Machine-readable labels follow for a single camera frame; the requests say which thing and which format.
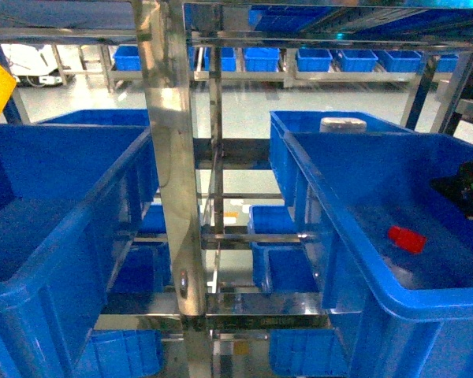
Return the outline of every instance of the storage shelf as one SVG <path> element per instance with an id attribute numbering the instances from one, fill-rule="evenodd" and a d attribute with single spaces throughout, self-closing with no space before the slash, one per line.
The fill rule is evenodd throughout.
<path id="1" fill-rule="evenodd" d="M 132 4 L 138 5 L 136 9 L 132 9 Z M 445 91 L 447 100 L 438 112 L 434 130 L 453 134 L 461 117 L 473 117 L 473 3 L 360 0 L 350 7 L 340 7 L 340 2 L 334 0 L 199 0 L 190 4 L 183 9 L 184 3 L 180 0 L 168 3 L 5 0 L 0 2 L 0 43 L 123 44 L 136 43 L 136 33 L 140 36 L 139 48 L 145 59 L 143 71 L 115 71 L 110 58 L 104 57 L 104 72 L 113 82 L 144 80 L 149 114 L 155 115 L 156 127 L 152 133 L 177 294 L 111 295 L 96 328 L 150 327 L 182 332 L 191 376 L 211 376 L 213 358 L 209 329 L 234 334 L 235 328 L 331 327 L 328 319 L 331 310 L 320 310 L 321 297 L 316 293 L 207 294 L 200 246 L 218 248 L 218 253 L 221 253 L 221 248 L 248 245 L 249 242 L 284 242 L 286 237 L 297 241 L 296 235 L 270 237 L 225 233 L 227 228 L 222 223 L 223 170 L 268 169 L 269 166 L 262 165 L 263 161 L 266 162 L 263 156 L 267 154 L 267 141 L 223 139 L 222 80 L 272 81 L 283 83 L 285 87 L 324 81 L 411 81 L 401 123 L 414 128 L 431 83 L 450 79 Z M 332 8 L 320 13 L 319 18 L 301 31 L 289 33 L 253 30 L 248 23 L 251 5 Z M 180 22 L 184 15 L 187 33 Z M 190 77 L 186 75 L 188 59 L 184 35 L 189 46 L 212 46 L 214 51 L 221 46 L 274 46 L 282 49 L 309 46 L 469 54 L 460 57 L 452 75 L 434 75 L 437 61 L 430 55 L 424 61 L 423 74 L 419 75 L 383 72 L 379 66 L 375 72 L 339 72 L 336 66 L 332 66 L 330 72 L 297 72 L 291 54 L 286 54 L 280 65 L 285 67 L 284 71 L 244 72 L 240 49 L 236 72 L 220 72 L 218 69 L 207 72 L 201 71 L 200 54 L 191 80 L 209 83 L 212 138 L 193 139 L 191 106 L 186 100 L 190 95 Z M 220 57 L 214 56 L 218 67 Z M 210 227 L 209 219 L 208 227 L 204 228 L 207 234 L 203 235 L 198 222 L 196 168 L 212 169 L 213 177 L 207 203 L 213 204 L 214 211 L 208 211 L 211 207 L 207 206 L 207 213 L 214 213 L 215 226 Z M 142 239 L 144 243 L 158 241 L 154 237 Z M 217 275 L 213 281 L 213 287 L 217 289 Z"/>

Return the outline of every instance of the blue plastic bin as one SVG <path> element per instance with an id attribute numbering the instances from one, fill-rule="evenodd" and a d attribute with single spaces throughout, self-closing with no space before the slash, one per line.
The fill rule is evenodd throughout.
<path id="1" fill-rule="evenodd" d="M 161 223 L 162 218 L 158 217 L 158 221 Z M 162 270 L 161 256 L 157 248 L 153 246 L 133 248 L 128 252 L 111 291 L 163 292 Z M 93 331 L 74 376 L 75 378 L 139 378 L 156 374 L 162 366 L 161 332 Z"/>
<path id="2" fill-rule="evenodd" d="M 140 226 L 140 232 L 150 234 L 166 234 L 165 215 L 163 214 L 163 206 L 158 204 L 152 204 L 145 218 L 143 219 L 142 225 Z M 156 269 L 160 269 L 161 272 L 156 272 L 156 275 L 161 274 L 163 277 L 163 285 L 172 284 L 172 273 L 171 273 L 171 260 L 168 243 L 152 243 L 151 249 L 157 250 L 157 257 L 159 265 L 155 265 Z"/>
<path id="3" fill-rule="evenodd" d="M 85 109 L 43 120 L 39 124 L 149 126 L 146 109 Z"/>
<path id="4" fill-rule="evenodd" d="M 459 59 L 459 57 L 455 54 L 442 55 L 436 66 L 436 72 L 454 72 L 457 59 Z"/>
<path id="5" fill-rule="evenodd" d="M 296 234 L 284 206 L 251 206 L 249 234 Z M 263 292 L 317 291 L 299 243 L 251 243 L 252 278 Z"/>
<path id="6" fill-rule="evenodd" d="M 139 48 L 137 46 L 119 46 L 114 53 L 118 71 L 140 71 Z"/>
<path id="7" fill-rule="evenodd" d="M 348 375 L 343 350 L 331 329 L 272 331 L 270 367 L 278 376 Z"/>
<path id="8" fill-rule="evenodd" d="M 296 60 L 300 72 L 327 72 L 330 70 L 333 56 L 329 50 L 299 49 Z"/>
<path id="9" fill-rule="evenodd" d="M 245 70 L 249 72 L 276 72 L 280 50 L 264 47 L 244 49 Z"/>
<path id="10" fill-rule="evenodd" d="M 378 57 L 371 50 L 339 50 L 336 60 L 344 72 L 373 72 Z"/>
<path id="11" fill-rule="evenodd" d="M 70 376 L 154 174 L 141 127 L 0 126 L 0 376 Z"/>
<path id="12" fill-rule="evenodd" d="M 170 284 L 170 259 L 167 243 L 133 247 L 112 286 L 114 293 L 162 293 Z"/>
<path id="13" fill-rule="evenodd" d="M 210 68 L 210 47 L 205 49 L 203 61 L 205 64 L 205 71 L 208 71 Z M 237 55 L 235 54 L 235 49 L 232 47 L 221 48 L 221 70 L 233 72 L 237 70 Z"/>
<path id="14" fill-rule="evenodd" d="M 291 206 L 294 199 L 296 176 L 293 167 L 296 163 L 282 137 L 286 131 L 318 133 L 321 120 L 325 117 L 359 118 L 367 123 L 367 132 L 410 132 L 391 122 L 360 112 L 270 112 L 270 165 L 286 206 Z"/>
<path id="15" fill-rule="evenodd" d="M 293 234 L 284 206 L 251 206 L 248 232 Z M 299 243 L 252 243 L 253 277 L 261 291 L 316 292 Z M 347 366 L 333 330 L 274 330 L 270 367 L 279 376 L 344 376 Z"/>
<path id="16" fill-rule="evenodd" d="M 95 331 L 86 345 L 75 378 L 140 378 L 163 366 L 161 332 Z"/>
<path id="17" fill-rule="evenodd" d="M 330 11 L 321 6 L 252 6 L 249 26 L 257 32 L 299 32 Z"/>
<path id="18" fill-rule="evenodd" d="M 424 134 L 285 142 L 306 198 L 299 231 L 314 236 L 305 247 L 350 377 L 473 377 L 473 220 L 430 186 L 472 161 L 473 146 Z M 393 225 L 426 236 L 424 251 L 396 247 Z"/>
<path id="19" fill-rule="evenodd" d="M 417 72 L 421 56 L 415 51 L 375 51 L 379 63 L 387 72 Z"/>

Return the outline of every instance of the white container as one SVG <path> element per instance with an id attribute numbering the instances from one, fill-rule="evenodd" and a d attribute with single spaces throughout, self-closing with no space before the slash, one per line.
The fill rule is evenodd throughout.
<path id="1" fill-rule="evenodd" d="M 366 122 L 359 118 L 325 117 L 321 119 L 320 132 L 365 132 Z"/>

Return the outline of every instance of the red bottle cap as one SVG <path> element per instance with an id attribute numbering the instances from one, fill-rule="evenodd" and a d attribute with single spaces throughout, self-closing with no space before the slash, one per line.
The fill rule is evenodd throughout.
<path id="1" fill-rule="evenodd" d="M 427 237 L 398 226 L 392 226 L 387 235 L 399 248 L 403 248 L 411 254 L 420 254 L 427 241 Z"/>

